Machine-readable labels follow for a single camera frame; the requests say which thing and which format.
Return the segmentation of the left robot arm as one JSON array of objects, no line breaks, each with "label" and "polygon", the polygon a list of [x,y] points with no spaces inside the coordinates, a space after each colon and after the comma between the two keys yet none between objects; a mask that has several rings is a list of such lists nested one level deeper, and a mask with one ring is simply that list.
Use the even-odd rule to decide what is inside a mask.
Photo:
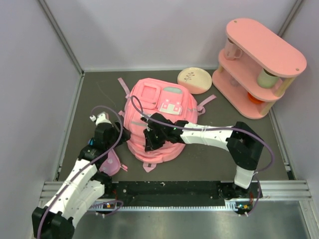
[{"label": "left robot arm", "polygon": [[103,119],[96,123],[94,136],[80,150],[75,165],[56,194],[43,207],[32,212],[36,239],[71,239],[76,226],[99,197],[113,191],[111,176],[99,169],[108,153],[129,140],[121,121]]}]

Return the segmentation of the pink student backpack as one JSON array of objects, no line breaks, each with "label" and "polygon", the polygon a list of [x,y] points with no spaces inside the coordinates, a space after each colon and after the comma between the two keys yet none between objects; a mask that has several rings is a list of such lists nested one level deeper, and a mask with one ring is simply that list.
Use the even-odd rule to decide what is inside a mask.
[{"label": "pink student backpack", "polygon": [[205,113],[204,106],[216,98],[215,95],[211,95],[198,104],[189,90],[178,84],[145,78],[139,80],[129,90],[122,78],[119,78],[118,81],[127,98],[124,111],[120,111],[119,115],[124,117],[124,127],[131,132],[131,138],[127,142],[128,148],[138,160],[143,162],[143,168],[146,172],[155,169],[159,163],[175,159],[185,145],[165,142],[160,149],[146,152],[143,130],[147,128],[147,124],[141,120],[143,116],[133,107],[130,97],[136,96],[140,100],[141,107],[137,100],[134,100],[134,103],[143,110],[144,114],[151,116],[154,113],[160,113],[172,123],[177,120],[196,123],[198,116]]}]

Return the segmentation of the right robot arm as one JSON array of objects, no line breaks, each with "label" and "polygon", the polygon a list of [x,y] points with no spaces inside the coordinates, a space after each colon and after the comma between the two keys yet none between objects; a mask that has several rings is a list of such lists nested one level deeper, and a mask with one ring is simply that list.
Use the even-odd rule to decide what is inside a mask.
[{"label": "right robot arm", "polygon": [[145,151],[154,151],[166,142],[173,144],[202,144],[228,151],[236,164],[233,192],[244,197],[251,191],[251,182],[264,148],[262,140],[243,122],[234,126],[214,127],[199,125],[186,120],[172,122],[155,113],[141,120],[147,124],[144,130]]}]

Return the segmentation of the purple cartoon pencil case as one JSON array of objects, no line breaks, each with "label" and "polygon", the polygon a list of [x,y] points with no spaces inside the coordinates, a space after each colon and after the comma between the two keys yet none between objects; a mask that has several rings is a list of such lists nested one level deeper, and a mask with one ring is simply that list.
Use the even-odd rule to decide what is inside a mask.
[{"label": "purple cartoon pencil case", "polygon": [[[108,150],[108,147],[102,147],[101,149],[98,149],[93,138],[88,141],[88,144],[92,147],[92,149],[88,149],[87,151],[89,157],[89,159],[87,159],[88,161],[93,161],[96,157]],[[109,150],[107,155],[96,161],[95,166],[97,168],[97,172],[107,174],[108,176],[117,174],[121,169],[126,172],[128,171],[128,167],[119,160],[119,157],[114,149]]]}]

